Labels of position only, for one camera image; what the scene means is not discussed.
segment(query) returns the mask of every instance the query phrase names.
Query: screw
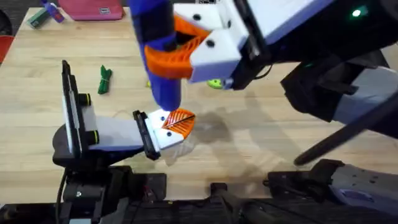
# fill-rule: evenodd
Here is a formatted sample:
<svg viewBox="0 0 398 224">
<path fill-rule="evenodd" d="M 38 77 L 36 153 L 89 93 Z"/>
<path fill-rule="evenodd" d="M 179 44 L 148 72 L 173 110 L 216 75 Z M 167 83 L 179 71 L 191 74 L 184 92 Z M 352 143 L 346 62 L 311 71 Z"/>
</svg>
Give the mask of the screw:
<svg viewBox="0 0 398 224">
<path fill-rule="evenodd" d="M 193 19 L 196 21 L 200 21 L 201 20 L 201 16 L 199 14 L 195 14 L 193 15 Z"/>
<path fill-rule="evenodd" d="M 216 43 L 214 43 L 214 40 L 207 40 L 206 45 L 209 48 L 213 48 L 216 45 Z"/>
</svg>

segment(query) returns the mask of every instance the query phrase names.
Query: wooden table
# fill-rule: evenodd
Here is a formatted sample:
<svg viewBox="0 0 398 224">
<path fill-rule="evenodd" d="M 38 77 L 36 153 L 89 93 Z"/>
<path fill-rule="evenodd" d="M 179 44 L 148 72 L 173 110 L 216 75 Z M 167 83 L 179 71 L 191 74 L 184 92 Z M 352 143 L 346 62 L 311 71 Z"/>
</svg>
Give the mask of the wooden table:
<svg viewBox="0 0 398 224">
<path fill-rule="evenodd" d="M 29 9 L 26 18 L 39 9 Z M 92 93 L 96 114 L 131 118 L 158 107 L 146 85 L 128 10 L 114 22 L 24 23 L 0 68 L 0 203 L 54 202 L 62 168 L 52 162 L 52 137 L 63 123 L 61 60 L 72 66 L 81 92 Z M 100 66 L 113 69 L 111 91 L 96 94 Z M 240 196 L 267 195 L 272 170 L 296 170 L 293 159 L 341 127 L 296 112 L 279 84 L 295 64 L 277 65 L 244 91 L 183 84 L 182 107 L 197 114 L 191 136 L 150 161 L 143 154 L 120 164 L 165 172 L 167 198 L 204 198 L 212 182 Z M 367 131 L 328 158 L 398 174 L 396 141 Z M 310 169 L 311 165 L 301 167 Z"/>
</svg>

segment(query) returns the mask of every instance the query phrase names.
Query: orange and white object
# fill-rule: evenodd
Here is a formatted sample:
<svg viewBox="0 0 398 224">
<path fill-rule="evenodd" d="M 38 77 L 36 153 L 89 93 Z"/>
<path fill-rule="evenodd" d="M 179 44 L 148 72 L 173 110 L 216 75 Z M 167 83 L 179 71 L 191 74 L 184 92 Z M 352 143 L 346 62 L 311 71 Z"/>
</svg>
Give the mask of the orange and white object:
<svg viewBox="0 0 398 224">
<path fill-rule="evenodd" d="M 163 78 L 186 78 L 190 83 L 229 78 L 249 36 L 233 0 L 174 4 L 174 13 L 175 30 L 194 38 L 173 52 L 146 46 L 149 70 Z"/>
<path fill-rule="evenodd" d="M 195 124 L 195 115 L 181 108 L 171 112 L 157 110 L 147 117 L 146 126 L 157 152 L 184 141 Z"/>
</svg>

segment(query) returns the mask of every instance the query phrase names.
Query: pink bag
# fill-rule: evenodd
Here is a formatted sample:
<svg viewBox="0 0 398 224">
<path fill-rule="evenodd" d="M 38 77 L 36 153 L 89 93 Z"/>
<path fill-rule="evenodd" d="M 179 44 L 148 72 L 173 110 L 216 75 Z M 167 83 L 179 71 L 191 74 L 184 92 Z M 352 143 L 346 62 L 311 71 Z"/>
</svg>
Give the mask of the pink bag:
<svg viewBox="0 0 398 224">
<path fill-rule="evenodd" d="M 119 0 L 58 0 L 58 2 L 76 21 L 118 20 L 124 15 Z"/>
</svg>

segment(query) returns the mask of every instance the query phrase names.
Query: blue object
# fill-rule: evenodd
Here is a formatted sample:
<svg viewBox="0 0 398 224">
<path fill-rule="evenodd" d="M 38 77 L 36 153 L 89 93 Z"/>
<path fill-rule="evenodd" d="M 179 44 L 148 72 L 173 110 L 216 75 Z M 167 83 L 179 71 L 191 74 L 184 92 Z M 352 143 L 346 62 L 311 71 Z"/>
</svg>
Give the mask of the blue object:
<svg viewBox="0 0 398 224">
<path fill-rule="evenodd" d="M 152 95 L 163 110 L 176 110 L 181 103 L 181 80 L 162 78 L 150 72 L 144 54 L 146 45 L 161 51 L 174 49 L 173 6 L 169 0 L 129 0 L 128 4 Z"/>
<path fill-rule="evenodd" d="M 58 23 L 63 22 L 65 18 L 54 3 L 49 3 L 46 0 L 42 0 L 42 2 L 44 3 L 44 8 L 49 12 L 51 17 L 55 19 L 55 21 Z"/>
</svg>

